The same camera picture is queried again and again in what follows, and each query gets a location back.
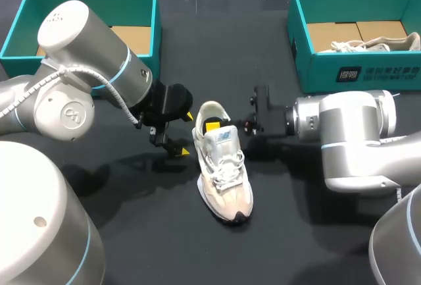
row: screw hole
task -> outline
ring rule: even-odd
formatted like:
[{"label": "screw hole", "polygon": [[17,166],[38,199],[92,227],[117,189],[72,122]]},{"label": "screw hole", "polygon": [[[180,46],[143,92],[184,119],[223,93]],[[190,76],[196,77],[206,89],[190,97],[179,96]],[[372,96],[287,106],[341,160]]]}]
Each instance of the screw hole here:
[{"label": "screw hole", "polygon": [[43,217],[35,217],[34,224],[40,228],[47,226],[47,221]]}]

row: teal shoe box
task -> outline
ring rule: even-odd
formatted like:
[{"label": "teal shoe box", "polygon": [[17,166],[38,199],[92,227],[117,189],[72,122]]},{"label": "teal shoe box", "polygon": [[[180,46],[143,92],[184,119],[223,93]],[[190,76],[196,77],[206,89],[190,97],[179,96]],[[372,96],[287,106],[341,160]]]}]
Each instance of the teal shoe box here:
[{"label": "teal shoe box", "polygon": [[310,36],[309,24],[380,21],[421,34],[421,0],[291,0],[287,31],[302,91],[421,90],[421,51],[321,53]]},{"label": "teal shoe box", "polygon": [[[0,51],[0,63],[9,77],[35,74],[45,53],[37,33],[44,18],[68,0],[22,0]],[[89,6],[159,77],[161,17],[158,0],[80,0]]]}]

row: shoe tongue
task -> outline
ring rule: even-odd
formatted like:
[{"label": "shoe tongue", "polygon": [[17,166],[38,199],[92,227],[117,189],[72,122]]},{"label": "shoe tongue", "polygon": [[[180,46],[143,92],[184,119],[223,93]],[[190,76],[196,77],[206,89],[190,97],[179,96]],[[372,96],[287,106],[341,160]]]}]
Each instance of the shoe tongue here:
[{"label": "shoe tongue", "polygon": [[226,156],[235,155],[239,149],[238,130],[235,126],[225,126],[205,134],[207,151],[215,165]]}]

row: shoe box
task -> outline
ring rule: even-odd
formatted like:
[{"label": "shoe box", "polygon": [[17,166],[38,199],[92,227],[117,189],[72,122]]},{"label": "shoe box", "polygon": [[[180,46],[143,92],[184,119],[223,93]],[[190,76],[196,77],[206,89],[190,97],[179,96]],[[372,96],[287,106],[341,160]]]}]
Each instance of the shoe box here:
[{"label": "shoe box", "polygon": [[[9,77],[35,74],[45,52],[37,42],[44,18],[68,0],[22,0],[0,63]],[[160,73],[161,18],[158,0],[80,0],[88,5],[152,71]]]},{"label": "shoe box", "polygon": [[305,93],[421,90],[421,51],[321,53],[332,41],[421,34],[421,0],[291,0],[287,31]]}]

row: white sneaker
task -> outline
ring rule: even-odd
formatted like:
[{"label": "white sneaker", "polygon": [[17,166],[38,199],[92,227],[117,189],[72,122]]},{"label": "white sneaker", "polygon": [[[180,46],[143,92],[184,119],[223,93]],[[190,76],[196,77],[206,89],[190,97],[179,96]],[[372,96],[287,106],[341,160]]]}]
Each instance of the white sneaker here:
[{"label": "white sneaker", "polygon": [[251,214],[253,193],[237,128],[223,126],[229,120],[217,102],[206,102],[199,110],[192,130],[201,167],[197,187],[217,217],[228,222],[243,222]]},{"label": "white sneaker", "polygon": [[321,53],[360,53],[365,51],[419,51],[421,50],[421,39],[418,33],[411,33],[406,38],[379,37],[364,43],[360,40],[352,40],[346,43],[331,43],[332,49],[321,51]]}]

